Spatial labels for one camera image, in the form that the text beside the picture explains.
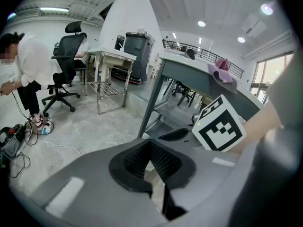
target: railing balcony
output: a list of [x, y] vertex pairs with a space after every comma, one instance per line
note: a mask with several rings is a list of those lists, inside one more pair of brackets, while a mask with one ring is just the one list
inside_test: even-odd
[[[163, 41], [163, 46], [165, 49], [171, 49], [181, 52], [186, 52], [188, 49], [192, 49], [195, 52], [195, 56], [198, 56], [206, 61], [212, 62], [213, 64], [215, 64], [218, 59], [222, 59], [222, 57], [219, 55], [189, 44], [179, 43], [178, 45], [175, 41]], [[229, 64], [229, 72], [237, 78], [241, 79], [244, 71], [231, 62], [229, 62]]]

